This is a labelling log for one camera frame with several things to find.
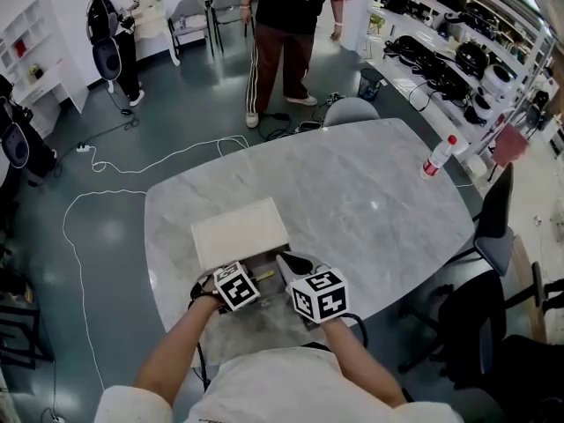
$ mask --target white sneaker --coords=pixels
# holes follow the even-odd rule
[[[142,89],[139,90],[139,97],[137,97],[135,100],[132,100],[130,102],[130,107],[136,107],[138,103],[144,98],[144,96],[145,96],[145,91],[143,91]]]
[[[306,99],[295,99],[294,97],[286,97],[286,100],[291,103],[299,103],[300,105],[305,105],[306,107],[314,107],[317,105],[317,99],[311,95],[309,95]]]
[[[258,113],[247,113],[245,122],[247,123],[247,127],[254,129],[258,125]]]

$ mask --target gray floor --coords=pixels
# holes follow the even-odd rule
[[[261,142],[256,130],[248,130],[244,124],[243,99],[252,38],[243,40],[242,30],[236,25],[222,27],[226,53],[222,56],[216,50],[215,61],[206,47],[199,46],[182,53],[178,68],[168,56],[144,64],[140,79],[146,96],[136,109],[141,123],[134,130],[118,130],[93,141],[98,148],[97,159],[112,161],[121,168],[139,169],[172,151],[218,137],[244,135],[251,144]],[[354,95],[364,66],[354,53],[320,39],[315,43],[306,84],[318,99],[331,92]],[[438,136],[391,85],[382,88],[375,106],[381,117],[402,118],[430,147],[438,143]],[[289,113],[294,125],[311,115],[311,109],[283,101],[279,82],[269,110]],[[62,153],[78,141],[125,120],[99,86],[90,93],[82,115],[72,109],[63,112],[48,142]],[[266,121],[263,131],[283,124]],[[224,151],[235,148],[225,145]],[[198,147],[143,174],[123,176],[111,170],[96,174],[90,168],[90,154],[72,152],[63,163],[61,177],[50,175],[39,188],[22,185],[12,243],[15,265],[33,282],[41,300],[56,357],[57,410],[67,421],[92,421],[101,389],[85,336],[78,265],[63,238],[65,210],[80,193],[147,190],[217,156],[214,145]],[[447,165],[447,171],[456,183],[469,182],[454,160]],[[481,202],[479,193],[473,187],[461,188],[460,192],[470,213],[476,214]],[[81,199],[67,220],[67,233],[76,243],[84,266],[86,313],[107,386],[131,383],[137,368],[164,335],[146,269],[143,215],[144,196],[106,195]],[[474,262],[456,273],[441,271],[410,298],[424,300],[426,290],[436,282],[454,276],[463,280],[480,268],[486,269]],[[421,338],[430,337],[415,322],[398,321],[397,305],[367,321],[372,353],[394,372]],[[34,372],[15,367],[4,367],[3,371],[22,422],[37,422],[41,411],[52,405],[54,366],[40,363]],[[455,400],[451,385],[440,379],[438,367],[429,362],[398,379],[417,399]],[[186,417],[201,393],[201,383],[192,375],[176,401],[176,420]]]

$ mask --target water bottle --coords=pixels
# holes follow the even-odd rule
[[[447,139],[441,141],[431,152],[431,155],[425,163],[423,163],[420,171],[421,177],[428,179],[437,175],[442,165],[444,165],[450,158],[450,155],[452,155],[452,148],[455,144],[456,137],[454,135],[450,135]]]

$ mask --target gray chair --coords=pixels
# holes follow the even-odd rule
[[[457,254],[447,263],[453,263],[472,252],[478,252],[500,276],[505,276],[514,238],[513,231],[508,226],[512,190],[513,163],[509,163],[484,197],[482,211],[473,219],[478,220],[478,226],[472,248]]]
[[[223,41],[221,40],[221,33],[219,32],[220,25],[232,24],[233,22],[240,22],[241,15],[239,13],[239,6],[241,0],[213,0],[211,3],[211,15],[213,17],[213,31],[215,32],[215,41],[221,46],[223,52]],[[253,36],[255,35],[255,24],[253,18],[250,20],[251,28],[253,29]],[[247,37],[247,26],[245,25],[245,37]]]
[[[380,119],[376,108],[370,103],[358,97],[346,97],[337,100],[327,110],[323,127],[341,125],[344,123],[371,121]]]
[[[188,18],[190,16],[205,16],[205,25],[201,26],[186,26],[185,28],[174,27],[174,24],[180,22],[182,19]],[[194,33],[208,30],[208,38],[210,40],[211,54],[213,55],[213,42],[212,42],[212,32],[210,31],[210,20],[208,19],[208,11],[205,7],[198,2],[198,0],[181,0],[177,5],[176,9],[168,19],[168,26],[170,27],[170,32],[173,35],[174,40],[174,51],[178,56],[180,42],[178,41],[178,36],[182,36],[188,33]]]

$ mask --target bottle label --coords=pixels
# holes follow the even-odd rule
[[[429,177],[433,177],[439,172],[439,168],[434,166],[429,160],[427,160],[423,165],[423,172]]]

